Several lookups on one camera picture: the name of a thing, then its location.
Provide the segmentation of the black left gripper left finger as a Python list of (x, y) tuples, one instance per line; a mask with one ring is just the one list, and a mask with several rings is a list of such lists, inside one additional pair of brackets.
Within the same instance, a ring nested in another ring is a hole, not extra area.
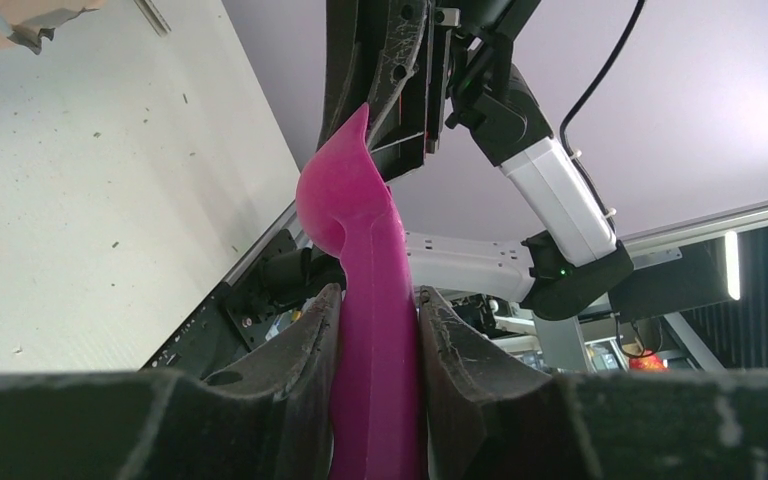
[(342, 303), (200, 380), (175, 369), (0, 375), (0, 479), (324, 479)]

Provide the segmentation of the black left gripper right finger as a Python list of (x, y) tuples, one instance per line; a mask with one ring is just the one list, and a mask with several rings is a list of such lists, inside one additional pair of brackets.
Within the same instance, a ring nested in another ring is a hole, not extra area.
[(439, 479), (768, 479), (768, 370), (549, 375), (419, 294)]

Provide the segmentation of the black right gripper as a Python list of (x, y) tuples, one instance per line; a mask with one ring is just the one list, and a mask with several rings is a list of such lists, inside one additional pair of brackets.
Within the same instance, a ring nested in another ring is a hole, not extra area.
[(435, 1), (426, 100), (421, 54), (427, 1), (326, 1), (321, 148), (364, 102), (361, 43), (371, 55), (367, 146), (384, 181), (421, 166), (442, 129), (465, 127), (486, 156), (543, 139), (543, 113), (513, 63), (514, 41), (538, 1)]

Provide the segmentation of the magenta plastic scoop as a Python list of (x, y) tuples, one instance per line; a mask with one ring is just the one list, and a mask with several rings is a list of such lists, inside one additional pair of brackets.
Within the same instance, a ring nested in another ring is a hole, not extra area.
[(330, 395), (332, 479), (424, 476), (418, 321), (405, 232), (359, 107), (304, 167), (303, 230), (346, 278)]

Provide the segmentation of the peach cat litter bag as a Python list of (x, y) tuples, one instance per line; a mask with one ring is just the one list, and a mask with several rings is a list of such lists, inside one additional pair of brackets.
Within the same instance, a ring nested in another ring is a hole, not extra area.
[(0, 50), (23, 46), (35, 54), (42, 39), (86, 12), (96, 11), (104, 0), (0, 0)]

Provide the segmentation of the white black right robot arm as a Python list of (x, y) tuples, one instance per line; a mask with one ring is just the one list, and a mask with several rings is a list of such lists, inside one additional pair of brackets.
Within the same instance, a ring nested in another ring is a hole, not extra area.
[[(567, 137), (514, 62), (535, 1), (230, 1), (228, 14), (299, 169), (296, 209), (314, 248), (284, 292), (323, 282), (360, 294), (361, 263), (393, 220), (410, 287), (485, 294), (547, 321), (573, 318), (632, 260)], [(442, 179), (505, 221), (440, 235), (408, 221), (395, 188), (423, 176), (461, 129), (492, 181)]]

